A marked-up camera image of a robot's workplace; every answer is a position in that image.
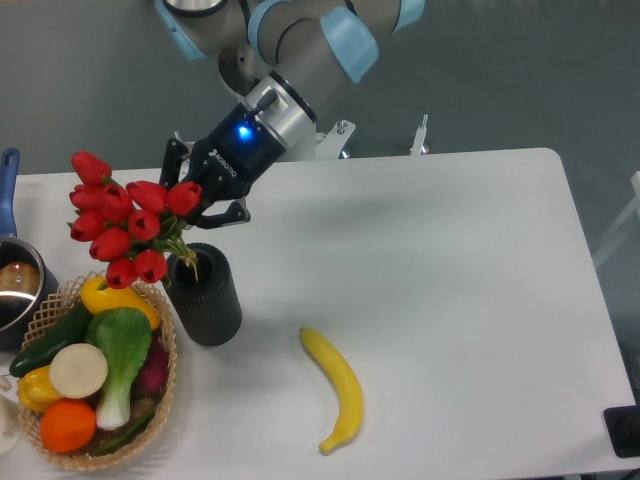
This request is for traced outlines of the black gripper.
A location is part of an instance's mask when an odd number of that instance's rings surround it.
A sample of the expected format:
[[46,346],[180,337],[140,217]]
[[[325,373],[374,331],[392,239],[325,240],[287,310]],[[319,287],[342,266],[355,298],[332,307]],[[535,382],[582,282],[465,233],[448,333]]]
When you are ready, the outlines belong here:
[[161,186],[175,186],[187,160],[189,167],[183,180],[200,186],[200,210],[218,201],[234,200],[222,213],[199,215],[193,223],[195,227],[216,229],[250,221],[246,201],[240,198],[285,152],[259,114],[256,107],[239,105],[192,147],[177,138],[167,141],[159,178]]

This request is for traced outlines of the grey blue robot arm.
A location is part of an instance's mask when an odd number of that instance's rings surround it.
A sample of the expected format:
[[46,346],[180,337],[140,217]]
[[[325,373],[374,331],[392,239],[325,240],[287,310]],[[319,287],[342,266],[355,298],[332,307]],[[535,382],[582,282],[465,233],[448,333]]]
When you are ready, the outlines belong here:
[[379,43],[416,22],[422,1],[157,1],[156,12],[191,60],[247,46],[266,74],[204,138],[168,141],[160,182],[182,164],[201,189],[183,224],[202,229],[246,222],[253,183],[300,143],[341,94],[359,83]]

